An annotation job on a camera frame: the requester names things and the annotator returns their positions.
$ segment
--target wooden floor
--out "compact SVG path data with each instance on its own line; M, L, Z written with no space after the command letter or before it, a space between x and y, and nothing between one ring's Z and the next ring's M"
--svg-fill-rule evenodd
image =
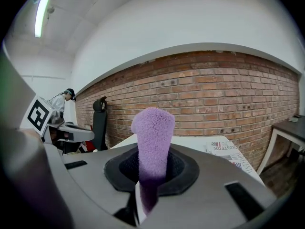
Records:
M304 156L292 151L289 158L284 157L279 162L264 170L260 177L265 185L279 198L292 189L300 175L300 166L304 163Z

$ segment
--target white ceiling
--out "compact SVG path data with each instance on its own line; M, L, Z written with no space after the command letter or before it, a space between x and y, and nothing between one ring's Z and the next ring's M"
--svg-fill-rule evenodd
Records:
M12 25L13 37L75 55L77 50L97 28L98 24L116 8L130 0L50 0L42 37L34 37L38 4L29 0Z

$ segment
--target red brick wall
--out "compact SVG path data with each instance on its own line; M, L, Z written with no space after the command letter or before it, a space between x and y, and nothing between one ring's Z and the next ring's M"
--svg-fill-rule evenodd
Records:
M162 57L101 80L77 97L78 124L92 124L92 104L104 95L108 147L132 135L138 112L159 107L175 115L175 135L224 135L255 169L271 125L296 114L299 101L294 72L251 55L213 51ZM270 160L282 155L276 147Z

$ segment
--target newspaper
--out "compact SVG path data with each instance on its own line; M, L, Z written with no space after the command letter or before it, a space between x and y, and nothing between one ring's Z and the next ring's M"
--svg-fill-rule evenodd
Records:
M218 157L225 158L230 161L233 165L242 169L244 172L252 176L254 179L264 184L259 175L250 165L248 160L243 156L239 149L234 143L228 142L206 142L204 145L206 152Z

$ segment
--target black slot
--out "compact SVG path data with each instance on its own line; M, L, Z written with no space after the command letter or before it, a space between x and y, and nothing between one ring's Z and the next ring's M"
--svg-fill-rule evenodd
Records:
M65 164L67 170L70 170L70 169L73 169L73 168L76 168L76 167L80 167L80 166L84 166L86 165L87 162L86 161L76 161L76 162L72 162L72 163L67 163Z
M225 185L225 188L248 220L263 212L263 208L239 182Z

